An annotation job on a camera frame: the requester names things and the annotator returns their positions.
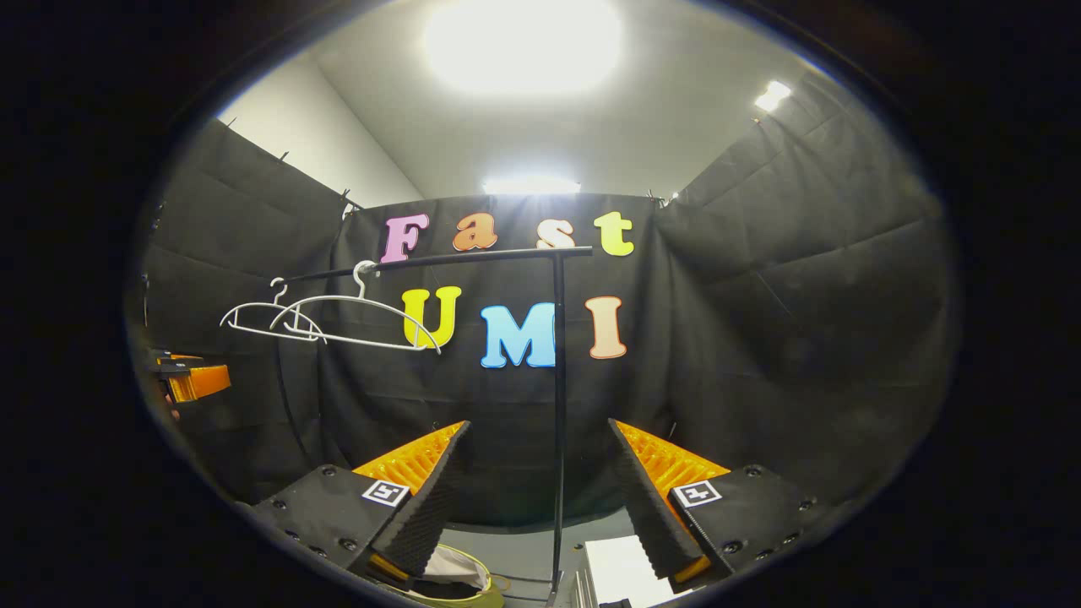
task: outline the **clothing rack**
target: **clothing rack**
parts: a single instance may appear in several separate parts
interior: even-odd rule
[[[560,570],[559,553],[563,540],[563,478],[566,464],[566,315],[563,296],[563,260],[583,255],[592,255],[592,247],[566,247],[553,249],[508,249],[504,251],[478,251],[475,253],[452,253],[448,255],[429,255],[411,257],[400,262],[383,262],[369,267],[369,272],[397,270],[415,266],[439,266],[443,264],[463,264],[469,262],[494,262],[496,260],[525,260],[530,257],[547,257],[551,260],[552,291],[556,305],[556,513],[552,529],[552,566],[551,592],[548,596],[550,606],[559,591]],[[352,275],[353,267],[338,268],[323,273],[313,273],[285,279],[284,283],[345,277]]]

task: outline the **light fixture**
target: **light fixture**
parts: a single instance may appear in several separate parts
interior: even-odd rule
[[[777,104],[780,100],[784,100],[788,95],[792,94],[792,90],[785,87],[776,80],[770,81],[765,88],[765,94],[761,97],[755,100],[755,105],[764,109],[765,111],[773,111],[777,109]]]
[[[578,91],[615,66],[619,23],[603,0],[457,0],[432,14],[428,61],[475,93]]]
[[[509,194],[577,194],[582,184],[559,177],[528,176],[509,180],[489,180],[483,184],[490,195]]]

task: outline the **white cloth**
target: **white cloth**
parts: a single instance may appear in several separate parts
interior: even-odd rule
[[[436,546],[423,578],[437,583],[466,583],[479,590],[488,586],[488,572],[479,561],[443,545]]]

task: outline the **clothes hanger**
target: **clothes hanger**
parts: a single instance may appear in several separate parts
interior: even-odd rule
[[[272,281],[270,281],[270,287],[273,287],[278,282],[283,281],[283,280],[285,280],[285,279],[283,279],[282,277],[277,277]],[[267,302],[249,302],[246,304],[240,304],[239,306],[233,306],[228,313],[225,314],[224,317],[222,317],[222,321],[217,323],[218,327],[222,327],[223,325],[225,325],[226,319],[229,318],[229,315],[232,315],[232,320],[228,321],[229,322],[229,327],[231,327],[232,329],[239,329],[239,330],[242,330],[242,331],[250,331],[252,333],[262,333],[264,335],[272,335],[275,338],[288,338],[290,340],[303,340],[305,342],[315,342],[315,341],[319,340],[319,338],[323,333],[323,330],[319,329],[319,326],[316,325],[316,321],[313,321],[310,318],[308,318],[307,315],[301,315],[301,317],[304,317],[304,320],[308,321],[308,329],[309,330],[313,329],[316,331],[309,332],[309,334],[306,335],[306,336],[304,336],[304,338],[301,338],[301,336],[297,336],[297,335],[290,335],[288,333],[277,333],[277,332],[272,332],[272,331],[264,331],[262,329],[255,329],[255,328],[252,328],[252,327],[244,327],[244,326],[240,325],[240,309],[241,308],[248,308],[248,307],[254,307],[254,306],[265,306],[267,308],[280,308],[282,310],[285,310],[284,306],[282,306],[281,304],[278,304],[278,299],[281,298],[282,295],[285,295],[286,291],[289,291],[289,286],[288,285],[283,285],[282,289],[281,289],[281,293],[279,293],[278,295],[273,296],[273,304],[269,304]],[[323,344],[326,344],[326,343],[328,343],[326,339],[323,338]]]
[[[323,340],[338,340],[338,341],[342,341],[342,342],[350,342],[352,344],[364,344],[364,345],[368,345],[368,346],[379,346],[379,347],[383,347],[383,348],[397,348],[399,351],[424,351],[425,348],[427,348],[427,346],[425,346],[425,345],[423,345],[423,344],[419,343],[421,332],[423,331],[425,333],[425,335],[427,335],[431,340],[431,343],[436,345],[436,353],[439,354],[439,355],[442,355],[443,353],[439,348],[439,343],[436,341],[436,338],[433,335],[431,335],[431,332],[428,331],[428,328],[424,327],[424,325],[422,325],[421,321],[414,319],[413,317],[406,315],[405,313],[399,310],[398,308],[395,308],[392,306],[388,306],[388,305],[386,305],[386,304],[384,304],[382,302],[376,302],[374,300],[368,300],[368,299],[364,298],[364,281],[362,281],[360,279],[360,273],[361,273],[361,270],[369,272],[369,270],[371,270],[375,266],[376,266],[375,262],[372,262],[370,260],[364,260],[362,262],[358,262],[357,265],[352,267],[352,280],[357,281],[357,285],[360,286],[360,294],[359,295],[356,295],[356,296],[353,296],[353,295],[313,295],[311,298],[305,298],[304,300],[297,300],[296,302],[293,302],[289,306],[283,307],[282,312],[278,313],[278,316],[275,317],[272,321],[270,321],[270,328],[269,329],[273,329],[275,326],[278,325],[278,321],[281,320],[282,317],[284,317],[289,312],[292,310],[292,313],[293,313],[293,325],[289,325],[289,321],[284,321],[282,325],[284,325],[285,329],[288,329],[289,331],[292,331],[293,333],[302,333],[302,334],[306,334],[306,335],[312,335],[312,336],[317,336],[317,338],[322,338]],[[387,342],[372,342],[372,341],[369,341],[369,340],[358,340],[356,338],[346,338],[344,335],[334,335],[334,334],[331,334],[331,333],[323,333],[322,331],[320,331],[319,333],[316,333],[316,332],[312,332],[310,330],[303,330],[303,329],[297,328],[296,326],[299,325],[301,317],[304,317],[305,319],[308,319],[303,314],[301,314],[301,306],[303,306],[304,304],[307,304],[309,302],[321,302],[323,300],[341,300],[341,301],[344,301],[344,302],[359,302],[361,304],[370,304],[372,306],[375,306],[376,308],[383,308],[384,310],[389,310],[389,312],[391,312],[391,313],[393,313],[393,314],[396,314],[396,315],[398,315],[400,317],[404,317],[405,319],[412,321],[413,325],[416,328],[416,331],[413,334],[413,344],[410,345],[410,346],[403,346],[401,344],[390,344],[390,343],[387,343]]]

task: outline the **black curtain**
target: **black curtain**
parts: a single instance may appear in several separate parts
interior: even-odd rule
[[[959,346],[943,208],[880,120],[816,75],[663,213],[673,439],[835,504],[898,470]]]
[[[309,455],[339,457],[319,424],[315,346],[218,322],[237,304],[272,301],[272,278],[325,268],[344,202],[216,120],[195,136],[160,202],[145,259],[148,333],[159,347],[228,365],[232,386],[181,406],[179,426],[226,491],[256,502],[309,471],[282,404],[279,357]],[[324,289],[290,286],[282,302]],[[241,310],[241,322],[265,327],[268,313]]]
[[[566,516],[584,517],[620,505],[608,462],[605,421],[616,417],[667,435],[666,361],[671,333],[667,253],[653,228],[657,204],[642,197],[476,196],[426,200],[366,209],[347,221],[333,255],[335,267],[360,260],[378,261],[385,252],[389,217],[427,214],[411,257],[457,253],[456,225],[472,213],[495,220],[497,241],[490,250],[536,247],[537,225],[566,220],[577,246],[592,246],[589,257],[565,262],[568,361]],[[597,217],[618,211],[632,228],[623,233],[633,243],[629,255],[610,255],[601,247]],[[508,361],[485,369],[485,306],[506,306],[521,325],[530,308],[552,302],[551,264],[547,260],[497,261],[404,268],[364,275],[366,293],[401,308],[410,289],[430,292],[425,325],[439,327],[435,292],[457,286],[454,335],[443,347],[412,353],[333,343],[320,346],[323,415],[329,432],[348,458],[360,464],[405,441],[458,420],[472,421],[471,468],[459,490],[454,520],[488,526],[543,525],[551,521],[555,503],[553,371]],[[355,295],[351,277],[336,279],[331,291]],[[620,341],[627,353],[593,359],[590,298],[616,296]],[[329,303],[320,318],[328,332],[406,344],[403,321],[370,306]]]

